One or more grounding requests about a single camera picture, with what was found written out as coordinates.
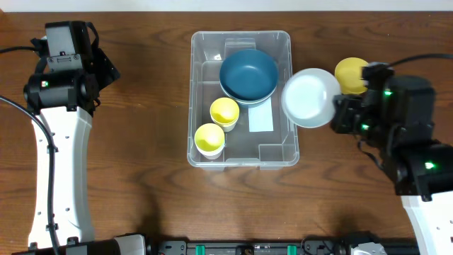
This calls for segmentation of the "grey small bowl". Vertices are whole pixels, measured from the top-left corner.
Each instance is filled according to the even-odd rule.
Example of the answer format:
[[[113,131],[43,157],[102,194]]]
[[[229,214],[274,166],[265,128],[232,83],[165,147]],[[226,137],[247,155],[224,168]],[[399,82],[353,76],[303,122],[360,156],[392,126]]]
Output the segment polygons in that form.
[[[281,105],[285,115],[302,128],[319,128],[335,114],[333,98],[340,95],[340,84],[329,72],[303,69],[285,84]]]

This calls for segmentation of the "yellow cup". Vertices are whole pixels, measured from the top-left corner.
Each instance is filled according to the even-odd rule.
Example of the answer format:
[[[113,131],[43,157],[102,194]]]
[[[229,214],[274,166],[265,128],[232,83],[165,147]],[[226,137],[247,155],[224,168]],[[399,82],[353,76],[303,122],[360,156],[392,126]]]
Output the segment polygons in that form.
[[[229,125],[239,118],[239,105],[227,97],[216,99],[210,106],[211,119],[222,125]]]
[[[205,152],[213,152],[224,145],[225,134],[214,123],[201,125],[195,132],[195,145]]]

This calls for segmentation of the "dark blue bowl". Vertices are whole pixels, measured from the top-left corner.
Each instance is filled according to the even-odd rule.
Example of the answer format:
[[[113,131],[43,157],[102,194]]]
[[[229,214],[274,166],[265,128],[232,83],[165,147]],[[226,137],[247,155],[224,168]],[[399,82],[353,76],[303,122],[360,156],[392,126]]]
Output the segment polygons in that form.
[[[242,100],[242,99],[232,96],[229,92],[227,92],[227,90],[223,87],[222,84],[220,84],[220,88],[227,97],[235,100],[235,102],[237,102],[240,106],[245,107],[245,108],[253,108],[253,107],[263,105],[277,91],[277,88],[274,88],[267,96],[265,96],[261,99],[258,99],[255,101],[246,101],[246,100]]]
[[[245,103],[257,103],[273,94],[279,72],[273,58],[254,49],[240,50],[220,67],[219,82],[225,93]]]

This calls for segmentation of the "cream cup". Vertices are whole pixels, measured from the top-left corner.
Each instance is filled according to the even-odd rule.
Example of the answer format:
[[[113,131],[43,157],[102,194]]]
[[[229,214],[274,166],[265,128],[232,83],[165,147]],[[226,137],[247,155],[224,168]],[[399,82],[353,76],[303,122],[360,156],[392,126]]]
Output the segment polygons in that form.
[[[225,131],[225,132],[230,132],[230,131],[232,131],[232,130],[234,129],[235,125],[236,125],[236,122],[230,123],[230,124],[228,124],[228,125],[222,125],[221,128],[222,128],[223,131]]]

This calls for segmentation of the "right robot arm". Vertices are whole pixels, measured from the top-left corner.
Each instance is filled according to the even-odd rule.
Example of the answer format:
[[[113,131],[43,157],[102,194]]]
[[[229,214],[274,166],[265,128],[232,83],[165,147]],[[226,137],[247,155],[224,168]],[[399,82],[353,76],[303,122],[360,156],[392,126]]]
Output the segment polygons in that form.
[[[335,96],[331,128],[359,138],[394,185],[421,254],[452,253],[452,146],[433,139],[436,93],[419,76],[396,75],[390,64],[362,68],[364,95]]]

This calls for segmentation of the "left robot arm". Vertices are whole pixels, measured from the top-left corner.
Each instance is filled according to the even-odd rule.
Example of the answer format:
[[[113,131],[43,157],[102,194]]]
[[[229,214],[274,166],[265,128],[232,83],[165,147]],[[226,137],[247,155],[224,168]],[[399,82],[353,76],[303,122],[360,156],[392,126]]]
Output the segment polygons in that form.
[[[87,148],[100,92],[120,74],[84,21],[47,23],[40,60],[24,86],[37,146],[35,214],[27,254],[145,254],[146,238],[97,241],[87,195]]]

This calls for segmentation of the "yellow small bowl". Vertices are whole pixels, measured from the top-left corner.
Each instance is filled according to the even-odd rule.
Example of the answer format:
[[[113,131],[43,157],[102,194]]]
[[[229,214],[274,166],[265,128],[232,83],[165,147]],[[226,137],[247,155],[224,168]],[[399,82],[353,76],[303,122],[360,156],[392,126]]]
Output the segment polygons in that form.
[[[340,84],[342,94],[358,95],[367,90],[362,80],[362,68],[367,65],[367,61],[358,57],[348,57],[337,64],[334,75]]]

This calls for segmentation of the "clear plastic storage bin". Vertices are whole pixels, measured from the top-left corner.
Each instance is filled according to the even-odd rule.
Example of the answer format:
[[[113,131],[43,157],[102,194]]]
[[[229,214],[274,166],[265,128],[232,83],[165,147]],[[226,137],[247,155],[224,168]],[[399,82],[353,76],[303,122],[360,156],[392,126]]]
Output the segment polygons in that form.
[[[275,61],[279,79],[271,96],[272,132],[250,132],[248,109],[240,107],[234,129],[225,134],[225,148],[215,160],[206,159],[195,146],[195,131],[211,122],[210,106],[225,94],[220,88],[219,71],[225,58],[239,50],[255,49]],[[297,126],[288,119],[280,105],[282,90],[292,76],[291,40],[282,30],[198,31],[191,39],[190,98],[188,112],[188,162],[205,170],[226,167],[257,166],[278,170],[299,161]]]

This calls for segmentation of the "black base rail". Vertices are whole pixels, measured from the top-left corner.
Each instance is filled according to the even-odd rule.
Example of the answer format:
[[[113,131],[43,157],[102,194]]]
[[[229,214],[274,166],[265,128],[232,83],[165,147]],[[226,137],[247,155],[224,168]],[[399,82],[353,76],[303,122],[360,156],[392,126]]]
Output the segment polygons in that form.
[[[418,246],[372,237],[309,238],[300,242],[166,241],[147,248],[156,255],[418,255]]]

